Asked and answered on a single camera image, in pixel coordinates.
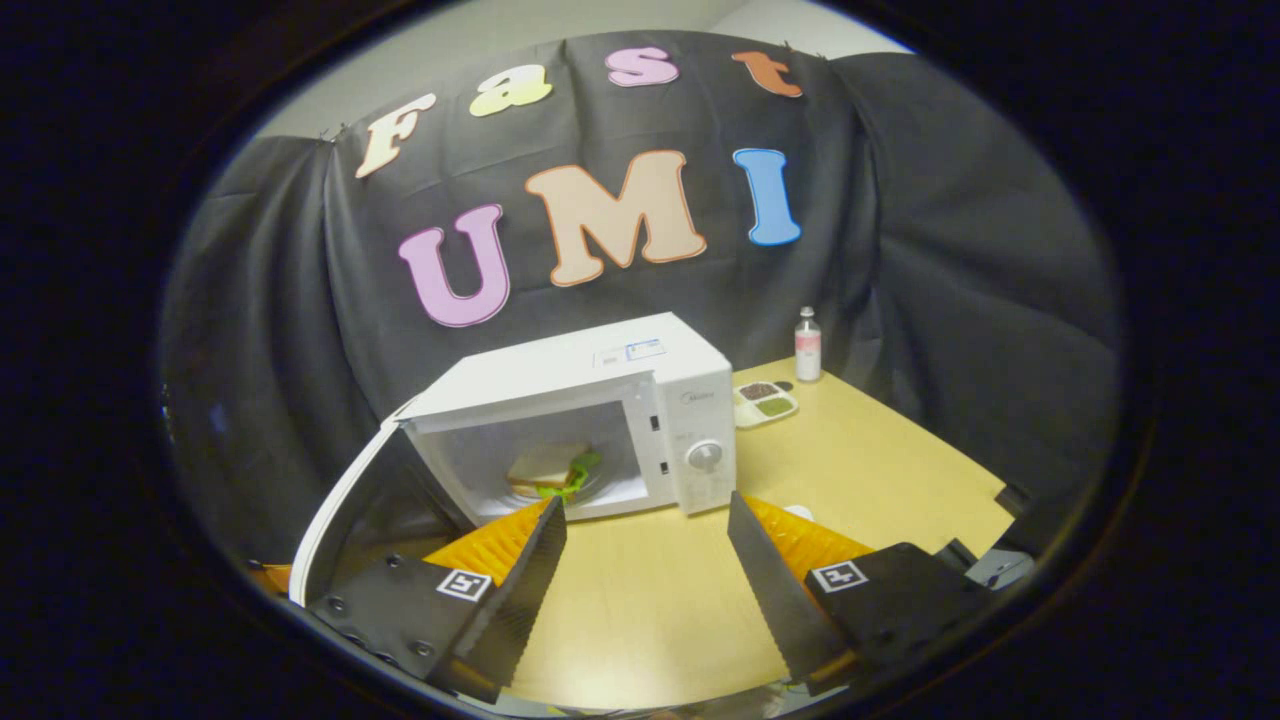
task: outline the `peach letter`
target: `peach letter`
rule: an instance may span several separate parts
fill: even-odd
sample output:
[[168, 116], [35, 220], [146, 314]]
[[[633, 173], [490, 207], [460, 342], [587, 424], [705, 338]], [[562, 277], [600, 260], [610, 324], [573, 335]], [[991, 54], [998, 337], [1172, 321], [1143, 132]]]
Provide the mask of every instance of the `peach letter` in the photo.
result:
[[561, 287], [600, 277], [604, 263], [586, 249], [586, 236], [620, 268], [631, 265], [640, 223], [649, 231], [641, 255], [650, 263], [692, 258], [707, 249], [694, 229], [685, 202], [680, 169], [685, 156], [675, 150], [653, 150], [631, 159], [617, 197], [577, 165], [543, 170], [525, 182], [525, 190], [547, 204], [552, 238], [559, 264], [552, 283]]

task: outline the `microwave button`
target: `microwave button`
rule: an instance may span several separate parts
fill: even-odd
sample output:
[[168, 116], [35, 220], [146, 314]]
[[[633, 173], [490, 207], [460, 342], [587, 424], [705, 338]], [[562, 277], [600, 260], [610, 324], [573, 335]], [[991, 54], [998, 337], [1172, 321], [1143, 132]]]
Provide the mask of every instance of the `microwave button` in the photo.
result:
[[724, 451], [721, 448], [719, 443], [713, 439], [708, 439], [690, 447], [686, 461], [704, 473], [710, 473], [716, 469], [716, 465], [719, 465], [721, 457], [723, 456]]

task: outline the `green food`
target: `green food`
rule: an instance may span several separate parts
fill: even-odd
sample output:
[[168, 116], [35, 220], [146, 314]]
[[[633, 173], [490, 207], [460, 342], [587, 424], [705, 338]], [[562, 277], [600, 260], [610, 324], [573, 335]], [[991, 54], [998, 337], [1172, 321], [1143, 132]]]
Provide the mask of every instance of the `green food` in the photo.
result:
[[756, 402], [755, 406], [760, 410], [760, 413], [764, 413], [769, 418], [781, 415], [795, 407], [795, 405], [791, 405], [791, 401], [785, 397], [773, 397], [765, 400], [764, 402]]
[[586, 477], [590, 474], [591, 468], [600, 464], [599, 452], [584, 452], [575, 457], [570, 464], [570, 479], [564, 483], [562, 488], [538, 488], [538, 495], [540, 497], [552, 497], [558, 495], [564, 500], [573, 497], [573, 493], [582, 489], [582, 483], [586, 482]]

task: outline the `bottle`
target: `bottle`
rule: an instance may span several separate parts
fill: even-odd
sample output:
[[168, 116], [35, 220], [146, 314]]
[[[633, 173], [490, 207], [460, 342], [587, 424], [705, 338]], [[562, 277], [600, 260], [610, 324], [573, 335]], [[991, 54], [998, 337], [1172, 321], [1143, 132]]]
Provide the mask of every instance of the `bottle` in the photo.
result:
[[796, 325], [796, 379], [815, 383], [822, 377], [822, 329], [813, 322], [813, 307], [800, 309]]

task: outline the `brown food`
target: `brown food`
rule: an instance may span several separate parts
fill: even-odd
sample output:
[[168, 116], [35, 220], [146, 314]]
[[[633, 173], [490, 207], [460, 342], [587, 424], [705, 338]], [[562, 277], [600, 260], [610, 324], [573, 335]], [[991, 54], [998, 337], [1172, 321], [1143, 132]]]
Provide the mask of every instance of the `brown food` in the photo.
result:
[[740, 387], [737, 391], [748, 400], [759, 400], [762, 397], [778, 393], [778, 388], [771, 386], [769, 383], [751, 383], [749, 386]]

